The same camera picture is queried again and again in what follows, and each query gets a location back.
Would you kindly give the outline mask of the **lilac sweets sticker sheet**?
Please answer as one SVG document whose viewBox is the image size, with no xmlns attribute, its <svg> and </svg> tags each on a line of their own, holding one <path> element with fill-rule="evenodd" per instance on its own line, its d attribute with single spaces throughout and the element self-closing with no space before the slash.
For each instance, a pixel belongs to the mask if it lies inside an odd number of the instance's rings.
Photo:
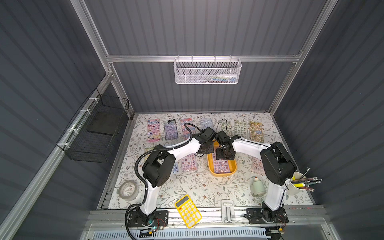
<svg viewBox="0 0 384 240">
<path fill-rule="evenodd" d="M 182 172 L 195 171 L 198 168 L 198 163 L 195 154 L 185 156 L 180 160 Z"/>
</svg>

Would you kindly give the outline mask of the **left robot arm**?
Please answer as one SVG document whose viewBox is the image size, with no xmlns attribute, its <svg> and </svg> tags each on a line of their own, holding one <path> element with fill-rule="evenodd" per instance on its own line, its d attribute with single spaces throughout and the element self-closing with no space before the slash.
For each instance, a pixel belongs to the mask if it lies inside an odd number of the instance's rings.
<svg viewBox="0 0 384 240">
<path fill-rule="evenodd" d="M 126 210 L 127 214 L 135 210 L 141 211 L 145 217 L 153 215 L 157 209 L 160 187 L 169 180 L 174 164 L 190 154 L 204 155 L 214 151 L 217 133 L 210 127 L 198 131 L 199 134 L 190 133 L 190 137 L 181 143 L 168 147 L 157 145 L 139 156 L 134 171 L 145 186 L 143 201 L 130 205 Z"/>
</svg>

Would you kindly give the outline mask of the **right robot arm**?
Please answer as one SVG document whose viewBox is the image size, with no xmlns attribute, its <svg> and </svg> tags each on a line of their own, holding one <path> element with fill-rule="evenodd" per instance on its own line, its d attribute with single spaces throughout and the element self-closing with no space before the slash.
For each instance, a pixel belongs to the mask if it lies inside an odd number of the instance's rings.
<svg viewBox="0 0 384 240">
<path fill-rule="evenodd" d="M 275 217 L 284 207 L 283 197 L 297 165 L 280 142 L 263 144 L 246 140 L 241 136 L 229 137 L 223 131 L 217 134 L 220 149 L 217 157 L 233 160 L 237 153 L 246 154 L 262 161 L 265 176 L 269 180 L 267 196 L 262 203 L 264 218 Z"/>
</svg>

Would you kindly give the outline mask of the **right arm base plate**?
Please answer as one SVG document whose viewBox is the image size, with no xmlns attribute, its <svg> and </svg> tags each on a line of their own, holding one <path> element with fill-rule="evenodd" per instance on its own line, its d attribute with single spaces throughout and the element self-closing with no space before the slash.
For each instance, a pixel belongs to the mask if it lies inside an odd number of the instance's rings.
<svg viewBox="0 0 384 240">
<path fill-rule="evenodd" d="M 248 208 L 243 215 L 250 224 L 287 224 L 288 215 L 284 208 L 271 211 L 269 208 Z"/>
</svg>

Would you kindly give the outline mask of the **purple sticker sheet black border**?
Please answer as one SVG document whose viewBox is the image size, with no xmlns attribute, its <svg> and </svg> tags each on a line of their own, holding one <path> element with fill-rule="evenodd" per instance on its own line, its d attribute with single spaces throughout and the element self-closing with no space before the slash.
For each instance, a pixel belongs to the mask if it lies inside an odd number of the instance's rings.
<svg viewBox="0 0 384 240">
<path fill-rule="evenodd" d="M 164 129 L 167 141 L 175 140 L 179 137 L 175 119 L 164 121 Z"/>
</svg>

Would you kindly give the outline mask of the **yellow storage tray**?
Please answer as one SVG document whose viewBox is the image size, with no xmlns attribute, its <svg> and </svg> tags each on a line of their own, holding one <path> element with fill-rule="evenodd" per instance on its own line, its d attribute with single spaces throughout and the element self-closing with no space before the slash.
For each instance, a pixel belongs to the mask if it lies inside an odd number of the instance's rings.
<svg viewBox="0 0 384 240">
<path fill-rule="evenodd" d="M 217 141 L 214 142 L 214 152 L 207 154 L 208 167 L 214 177 L 228 177 L 237 171 L 235 160 L 216 159 L 216 149 L 219 148 Z"/>
</svg>

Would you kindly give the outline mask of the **pink cat sticker sheet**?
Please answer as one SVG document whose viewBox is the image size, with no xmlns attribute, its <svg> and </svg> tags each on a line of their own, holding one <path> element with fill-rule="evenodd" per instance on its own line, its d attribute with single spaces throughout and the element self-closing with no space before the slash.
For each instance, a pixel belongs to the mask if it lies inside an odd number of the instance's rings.
<svg viewBox="0 0 384 240">
<path fill-rule="evenodd" d="M 147 142 L 154 143 L 161 139 L 160 120 L 147 120 Z"/>
</svg>

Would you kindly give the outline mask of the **purple 3D character sticker sheet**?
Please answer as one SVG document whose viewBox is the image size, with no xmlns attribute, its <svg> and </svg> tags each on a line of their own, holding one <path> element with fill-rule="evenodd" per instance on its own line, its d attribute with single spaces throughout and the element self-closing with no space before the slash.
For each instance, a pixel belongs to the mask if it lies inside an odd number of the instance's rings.
<svg viewBox="0 0 384 240">
<path fill-rule="evenodd" d="M 226 174 L 230 173 L 230 167 L 227 160 L 216 160 L 215 153 L 212 153 L 213 158 L 213 168 L 215 174 Z"/>
</svg>

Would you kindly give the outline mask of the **blue penguin sticker sheet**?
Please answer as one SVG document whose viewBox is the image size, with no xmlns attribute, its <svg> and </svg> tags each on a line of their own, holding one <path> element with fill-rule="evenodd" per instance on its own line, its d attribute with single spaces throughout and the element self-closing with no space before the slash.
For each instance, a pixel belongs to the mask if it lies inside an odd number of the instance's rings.
<svg viewBox="0 0 384 240">
<path fill-rule="evenodd" d="M 177 174 L 179 172 L 179 165 L 175 163 L 172 169 L 172 174 Z"/>
</svg>

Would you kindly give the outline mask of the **pale blue jewel sticker sheet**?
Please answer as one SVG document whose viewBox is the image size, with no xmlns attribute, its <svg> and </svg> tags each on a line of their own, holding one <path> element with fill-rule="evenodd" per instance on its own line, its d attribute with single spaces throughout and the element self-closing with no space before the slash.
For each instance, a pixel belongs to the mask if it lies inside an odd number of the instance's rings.
<svg viewBox="0 0 384 240">
<path fill-rule="evenodd" d="M 214 122 L 211 118 L 203 118 L 201 119 L 200 123 L 202 130 L 205 130 L 207 128 L 214 129 Z"/>
</svg>

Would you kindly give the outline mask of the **green dinosaur sticker sheet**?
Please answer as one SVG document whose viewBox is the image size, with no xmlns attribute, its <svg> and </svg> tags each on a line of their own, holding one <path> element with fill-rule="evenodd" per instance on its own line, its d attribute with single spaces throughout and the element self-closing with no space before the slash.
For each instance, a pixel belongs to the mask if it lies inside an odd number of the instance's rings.
<svg viewBox="0 0 384 240">
<path fill-rule="evenodd" d="M 219 130 L 226 133 L 227 136 L 232 137 L 234 135 L 234 130 L 230 120 L 223 119 L 219 123 Z"/>
</svg>

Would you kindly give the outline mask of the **green yellow animal sticker sheet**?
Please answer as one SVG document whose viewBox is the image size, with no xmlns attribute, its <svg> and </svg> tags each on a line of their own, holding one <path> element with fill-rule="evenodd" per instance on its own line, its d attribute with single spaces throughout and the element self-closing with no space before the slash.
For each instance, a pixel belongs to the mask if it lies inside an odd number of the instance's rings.
<svg viewBox="0 0 384 240">
<path fill-rule="evenodd" d="M 145 148 L 145 152 L 144 153 L 147 153 L 147 152 L 150 152 L 152 151 L 154 148 Z"/>
</svg>

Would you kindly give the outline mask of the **orange tiny animal sticker sheet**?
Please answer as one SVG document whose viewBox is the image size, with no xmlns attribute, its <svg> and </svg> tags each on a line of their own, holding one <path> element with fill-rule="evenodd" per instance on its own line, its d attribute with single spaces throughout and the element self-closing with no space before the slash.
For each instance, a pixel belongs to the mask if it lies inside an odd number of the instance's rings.
<svg viewBox="0 0 384 240">
<path fill-rule="evenodd" d="M 264 134 L 263 134 L 263 124 L 259 122 L 249 122 L 249 132 L 250 140 L 254 142 L 263 143 Z"/>
</svg>

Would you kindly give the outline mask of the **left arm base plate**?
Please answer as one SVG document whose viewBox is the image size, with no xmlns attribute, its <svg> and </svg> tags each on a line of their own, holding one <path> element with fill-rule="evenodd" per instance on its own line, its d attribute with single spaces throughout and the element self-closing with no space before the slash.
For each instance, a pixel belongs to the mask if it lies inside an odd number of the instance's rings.
<svg viewBox="0 0 384 240">
<path fill-rule="evenodd" d="M 129 228 L 139 227 L 166 227 L 168 225 L 169 211 L 155 210 L 145 215 L 141 210 L 133 210 L 128 214 L 127 226 Z"/>
</svg>

